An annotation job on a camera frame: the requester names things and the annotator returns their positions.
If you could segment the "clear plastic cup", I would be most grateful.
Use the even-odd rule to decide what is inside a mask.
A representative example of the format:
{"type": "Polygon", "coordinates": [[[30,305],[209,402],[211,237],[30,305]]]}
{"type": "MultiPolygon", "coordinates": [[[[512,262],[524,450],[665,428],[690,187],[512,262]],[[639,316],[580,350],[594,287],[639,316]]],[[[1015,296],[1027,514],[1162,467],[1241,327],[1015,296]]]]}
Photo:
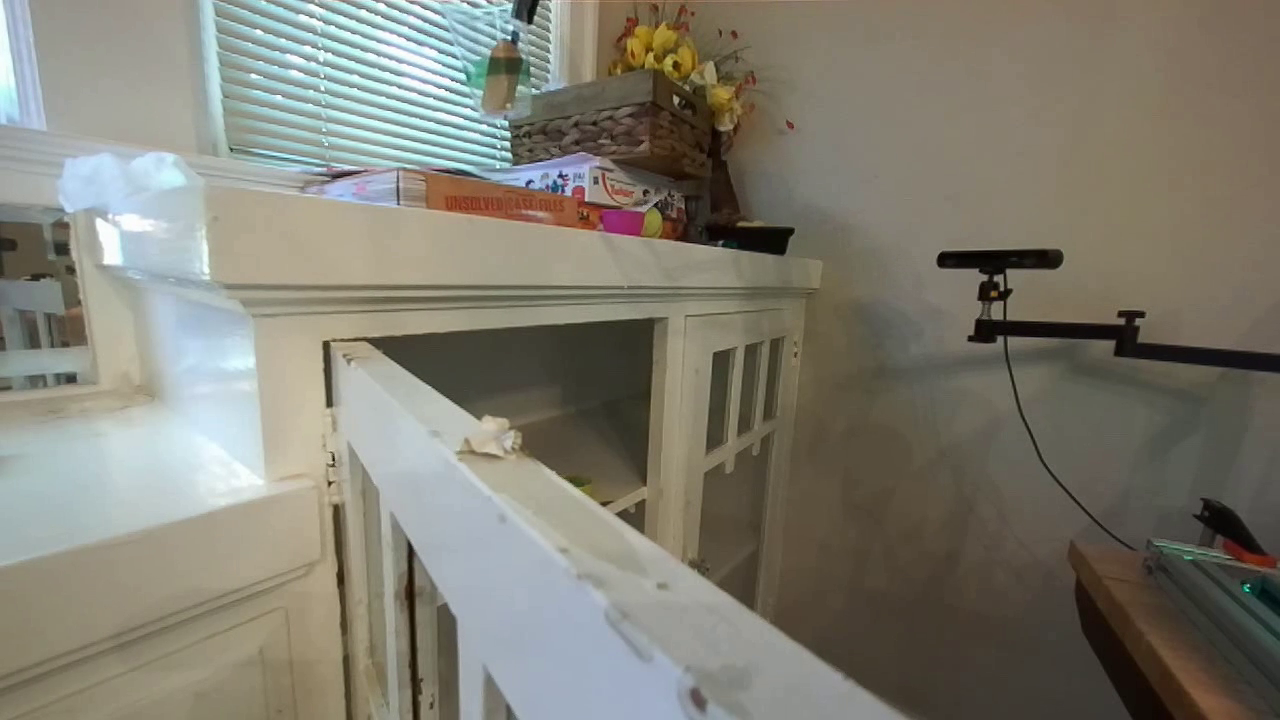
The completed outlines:
{"type": "Polygon", "coordinates": [[[519,40],[496,40],[480,71],[480,109],[503,115],[524,77],[519,40]]]}

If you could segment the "wicker basket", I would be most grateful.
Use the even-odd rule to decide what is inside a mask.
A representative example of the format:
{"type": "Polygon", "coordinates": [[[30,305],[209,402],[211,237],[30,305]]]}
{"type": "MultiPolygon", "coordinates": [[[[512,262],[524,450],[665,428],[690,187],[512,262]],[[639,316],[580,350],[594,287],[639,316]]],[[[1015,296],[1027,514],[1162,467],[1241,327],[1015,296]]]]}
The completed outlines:
{"type": "Polygon", "coordinates": [[[519,163],[578,154],[704,179],[714,167],[707,109],[660,71],[623,71],[540,91],[512,122],[512,155],[519,163]]]}

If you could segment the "yellow flower bouquet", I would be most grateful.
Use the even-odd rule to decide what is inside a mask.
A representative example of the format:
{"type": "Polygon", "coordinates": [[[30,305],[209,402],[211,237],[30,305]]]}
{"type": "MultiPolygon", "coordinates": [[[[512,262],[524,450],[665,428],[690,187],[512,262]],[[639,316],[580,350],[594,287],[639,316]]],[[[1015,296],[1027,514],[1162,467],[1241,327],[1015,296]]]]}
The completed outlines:
{"type": "Polygon", "coordinates": [[[759,83],[737,27],[695,27],[693,0],[639,0],[613,38],[610,71],[660,71],[693,91],[720,138],[737,138],[759,83]]]}

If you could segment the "white window blinds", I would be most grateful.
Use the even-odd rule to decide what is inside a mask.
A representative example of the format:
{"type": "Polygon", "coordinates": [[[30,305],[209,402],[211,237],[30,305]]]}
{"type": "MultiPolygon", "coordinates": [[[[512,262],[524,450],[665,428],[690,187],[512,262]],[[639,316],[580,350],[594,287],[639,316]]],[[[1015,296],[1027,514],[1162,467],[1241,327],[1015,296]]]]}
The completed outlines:
{"type": "Polygon", "coordinates": [[[564,80],[564,0],[535,23],[512,0],[209,0],[222,131],[237,155],[307,167],[463,167],[512,161],[507,115],[564,80]],[[524,77],[480,109],[496,40],[524,77]]]}

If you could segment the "white colourful game box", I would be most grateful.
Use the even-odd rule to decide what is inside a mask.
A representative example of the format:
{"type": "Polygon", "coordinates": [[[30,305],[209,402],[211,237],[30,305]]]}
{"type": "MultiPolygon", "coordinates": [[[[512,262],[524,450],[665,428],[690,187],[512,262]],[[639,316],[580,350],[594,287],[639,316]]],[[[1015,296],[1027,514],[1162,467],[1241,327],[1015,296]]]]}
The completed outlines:
{"type": "Polygon", "coordinates": [[[690,205],[672,179],[594,154],[512,163],[496,186],[574,198],[596,230],[622,237],[676,239],[690,230],[690,205]]]}

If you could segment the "orange board game box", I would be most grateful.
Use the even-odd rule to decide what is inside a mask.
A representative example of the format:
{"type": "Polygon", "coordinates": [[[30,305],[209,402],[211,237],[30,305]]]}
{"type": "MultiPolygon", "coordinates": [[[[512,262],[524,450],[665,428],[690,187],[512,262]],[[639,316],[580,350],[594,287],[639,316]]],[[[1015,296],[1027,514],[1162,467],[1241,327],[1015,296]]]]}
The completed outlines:
{"type": "Polygon", "coordinates": [[[527,222],[562,230],[596,230],[602,211],[578,198],[554,198],[512,186],[494,186],[455,173],[377,167],[307,179],[314,198],[380,205],[380,209],[436,209],[494,222],[527,222]]]}

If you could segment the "black bowl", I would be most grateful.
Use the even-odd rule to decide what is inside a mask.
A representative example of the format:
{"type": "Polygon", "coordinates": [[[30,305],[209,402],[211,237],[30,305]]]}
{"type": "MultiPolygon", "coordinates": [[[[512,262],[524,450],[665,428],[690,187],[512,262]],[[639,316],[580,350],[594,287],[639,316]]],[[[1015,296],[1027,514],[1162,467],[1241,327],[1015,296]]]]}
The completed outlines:
{"type": "Polygon", "coordinates": [[[756,224],[756,222],[704,224],[700,233],[718,248],[741,248],[741,253],[763,253],[763,255],[785,255],[789,239],[796,237],[796,230],[789,224],[756,224]]]}

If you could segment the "white door knob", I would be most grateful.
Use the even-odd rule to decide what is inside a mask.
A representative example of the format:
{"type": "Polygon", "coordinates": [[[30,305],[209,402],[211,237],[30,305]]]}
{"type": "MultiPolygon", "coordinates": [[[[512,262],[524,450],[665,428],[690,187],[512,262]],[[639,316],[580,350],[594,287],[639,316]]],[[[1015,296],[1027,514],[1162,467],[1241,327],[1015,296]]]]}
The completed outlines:
{"type": "Polygon", "coordinates": [[[480,418],[463,438],[474,457],[507,460],[524,450],[524,431],[507,418],[480,418]]]}

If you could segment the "white built-in cabinet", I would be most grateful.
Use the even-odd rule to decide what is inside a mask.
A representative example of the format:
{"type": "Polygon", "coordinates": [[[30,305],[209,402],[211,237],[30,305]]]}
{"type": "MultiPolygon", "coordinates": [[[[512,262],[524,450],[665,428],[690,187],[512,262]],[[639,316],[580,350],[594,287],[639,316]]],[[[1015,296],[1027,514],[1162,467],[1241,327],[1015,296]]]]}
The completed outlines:
{"type": "Polygon", "coordinates": [[[15,128],[80,350],[4,363],[4,720],[819,720],[774,628],[818,265],[15,128]]]}

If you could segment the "open white cabinet door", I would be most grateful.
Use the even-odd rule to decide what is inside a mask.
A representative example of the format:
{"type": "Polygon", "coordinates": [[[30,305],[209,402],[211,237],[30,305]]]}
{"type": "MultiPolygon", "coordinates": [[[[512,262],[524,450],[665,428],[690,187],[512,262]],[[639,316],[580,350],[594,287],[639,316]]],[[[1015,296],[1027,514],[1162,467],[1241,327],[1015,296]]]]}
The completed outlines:
{"type": "Polygon", "coordinates": [[[337,419],[519,720],[901,720],[371,345],[337,345],[337,419]]]}

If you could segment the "wooden table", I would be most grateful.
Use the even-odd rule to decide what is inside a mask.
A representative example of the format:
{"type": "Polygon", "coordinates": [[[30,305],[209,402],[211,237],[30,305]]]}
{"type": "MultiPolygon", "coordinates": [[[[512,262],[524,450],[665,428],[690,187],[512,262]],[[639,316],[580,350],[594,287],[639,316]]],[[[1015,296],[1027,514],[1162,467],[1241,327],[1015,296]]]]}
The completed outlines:
{"type": "Polygon", "coordinates": [[[1074,544],[1082,632],[1134,720],[1280,720],[1265,673],[1139,551],[1074,544]]]}

